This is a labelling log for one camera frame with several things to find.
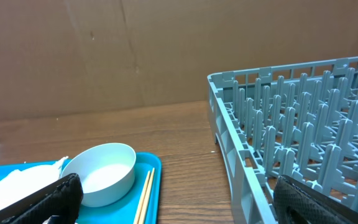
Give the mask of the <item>white tissue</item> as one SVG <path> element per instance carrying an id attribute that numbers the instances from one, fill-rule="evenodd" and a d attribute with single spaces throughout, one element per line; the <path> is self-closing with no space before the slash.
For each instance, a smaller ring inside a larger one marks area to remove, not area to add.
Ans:
<path id="1" fill-rule="evenodd" d="M 0 210 L 57 181 L 67 159 L 65 156 L 52 165 L 16 169 L 9 173 L 0 180 Z"/>

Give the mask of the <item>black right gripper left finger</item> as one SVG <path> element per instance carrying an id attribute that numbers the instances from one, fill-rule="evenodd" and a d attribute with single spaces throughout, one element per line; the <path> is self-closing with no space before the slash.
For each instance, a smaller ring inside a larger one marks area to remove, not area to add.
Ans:
<path id="1" fill-rule="evenodd" d="M 80 177 L 71 173 L 0 210 L 0 224 L 75 223 L 82 199 Z"/>

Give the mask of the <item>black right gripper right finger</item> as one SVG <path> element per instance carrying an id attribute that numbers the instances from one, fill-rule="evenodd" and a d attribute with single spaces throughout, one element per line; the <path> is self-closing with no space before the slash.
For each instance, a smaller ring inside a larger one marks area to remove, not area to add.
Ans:
<path id="1" fill-rule="evenodd" d="M 280 175 L 273 191 L 279 224 L 358 223 L 358 212 L 313 190 L 288 175 Z"/>

